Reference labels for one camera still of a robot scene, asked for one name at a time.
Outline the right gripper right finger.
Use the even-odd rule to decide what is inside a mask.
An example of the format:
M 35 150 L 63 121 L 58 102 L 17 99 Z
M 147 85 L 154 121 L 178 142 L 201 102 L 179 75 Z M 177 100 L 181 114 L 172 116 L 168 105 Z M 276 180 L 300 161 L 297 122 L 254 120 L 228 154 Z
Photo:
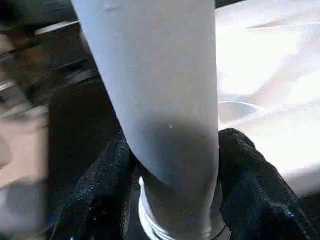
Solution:
M 238 240 L 318 240 L 298 196 L 255 144 L 220 130 L 218 178 L 222 219 Z

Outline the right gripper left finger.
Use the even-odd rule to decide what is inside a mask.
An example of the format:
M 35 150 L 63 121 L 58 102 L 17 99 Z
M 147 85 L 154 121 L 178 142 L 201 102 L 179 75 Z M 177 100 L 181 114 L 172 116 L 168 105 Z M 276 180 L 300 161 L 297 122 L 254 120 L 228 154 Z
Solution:
M 81 176 L 61 212 L 52 240 L 124 240 L 135 162 L 118 135 Z

